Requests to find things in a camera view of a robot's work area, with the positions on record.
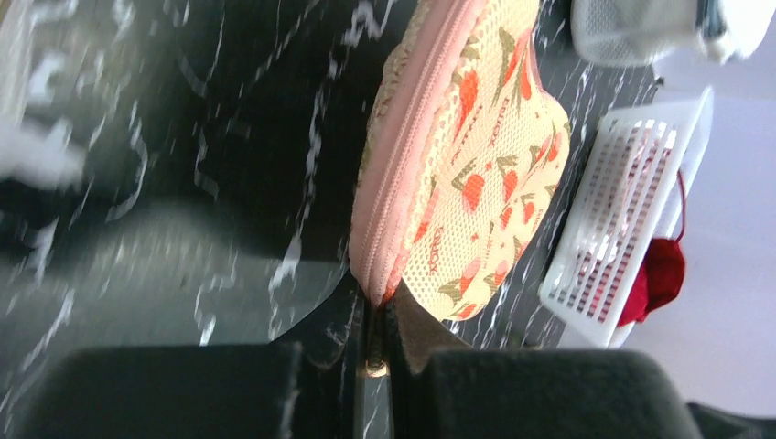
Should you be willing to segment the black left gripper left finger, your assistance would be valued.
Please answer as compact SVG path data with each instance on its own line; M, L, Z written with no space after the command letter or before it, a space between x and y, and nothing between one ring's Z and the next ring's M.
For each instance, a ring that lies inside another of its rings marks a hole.
M66 357L24 421L26 438L281 438L299 345L94 348Z

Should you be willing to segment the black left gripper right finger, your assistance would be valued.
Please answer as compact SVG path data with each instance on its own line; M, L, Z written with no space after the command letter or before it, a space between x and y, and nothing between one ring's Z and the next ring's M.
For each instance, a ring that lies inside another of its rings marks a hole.
M410 300L385 311L398 438L697 438L673 384L621 350L471 348Z

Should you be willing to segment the floral mesh laundry bag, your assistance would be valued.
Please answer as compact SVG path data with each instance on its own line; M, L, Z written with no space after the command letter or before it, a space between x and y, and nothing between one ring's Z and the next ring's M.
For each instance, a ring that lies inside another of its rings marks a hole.
M537 1L421 1L383 66L352 211L373 307L401 286L439 320L474 317L525 253L566 167L544 89Z

